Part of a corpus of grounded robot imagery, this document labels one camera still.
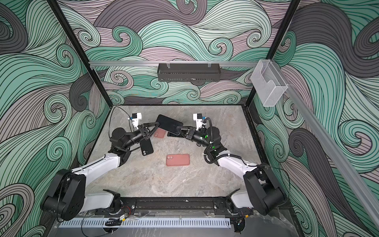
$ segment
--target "gray stone surface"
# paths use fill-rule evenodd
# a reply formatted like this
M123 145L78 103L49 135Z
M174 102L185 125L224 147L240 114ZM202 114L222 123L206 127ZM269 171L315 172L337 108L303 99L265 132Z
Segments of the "gray stone surface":
M245 160L260 163L249 127L239 105L224 106L121 106L130 115L141 112L139 124L155 122L159 114L176 119L184 126L196 126L193 113L210 117L212 125L220 129L222 144L233 154ZM114 108L110 132L117 127L129 131L127 115ZM95 144L89 162L102 157L109 150L109 119ZM207 164L202 155L204 147L184 138L151 139L154 153L142 156L141 150L132 152L121 167L109 171L87 188L87 193L110 189L126 197L169 196L225 196L237 188L245 189L242 179L231 171L214 164ZM190 165L166 166L168 154L189 154Z

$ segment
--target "plastic box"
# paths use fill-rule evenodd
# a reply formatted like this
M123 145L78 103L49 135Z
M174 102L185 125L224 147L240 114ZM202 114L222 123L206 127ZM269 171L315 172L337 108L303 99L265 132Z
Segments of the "plastic box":
M271 60L259 60L251 82L264 107L273 107L288 88L279 65Z

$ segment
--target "black smartphone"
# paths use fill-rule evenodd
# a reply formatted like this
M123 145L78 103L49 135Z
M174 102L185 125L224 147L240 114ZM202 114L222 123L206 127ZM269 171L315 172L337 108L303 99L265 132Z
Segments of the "black smartphone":
M164 115L158 115L157 122L159 122L158 127L175 135L180 134L180 131L177 129L177 127L183 126L182 122L166 117Z

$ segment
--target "wave pattern wallpaper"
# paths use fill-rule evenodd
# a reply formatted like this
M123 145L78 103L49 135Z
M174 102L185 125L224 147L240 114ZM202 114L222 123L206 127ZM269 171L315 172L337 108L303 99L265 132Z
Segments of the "wave pattern wallpaper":
M290 0L58 0L90 60L258 61ZM159 82L157 67L98 67L115 104L244 104L253 68Z
M83 165L108 114L45 0L0 3L0 235L42 236L55 173Z
M379 197L379 1L322 0L295 13L274 59ZM271 165L286 170L305 236L379 236L372 220L286 94L254 98ZM288 190L288 177L275 170Z

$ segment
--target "smartphone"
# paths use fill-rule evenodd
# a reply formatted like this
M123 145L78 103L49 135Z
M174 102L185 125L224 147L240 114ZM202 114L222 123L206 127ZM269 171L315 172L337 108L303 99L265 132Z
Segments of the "smartphone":
M154 133L154 137L164 138L165 134L166 134L166 130L163 130L163 129L161 129L161 128L158 127L158 129Z
M159 122L158 127L176 135L180 134L180 131L177 129L177 127L183 126L182 122L166 117L164 115L158 115L157 122Z
M185 166L190 164L189 154L174 154L167 155L166 165L167 166Z

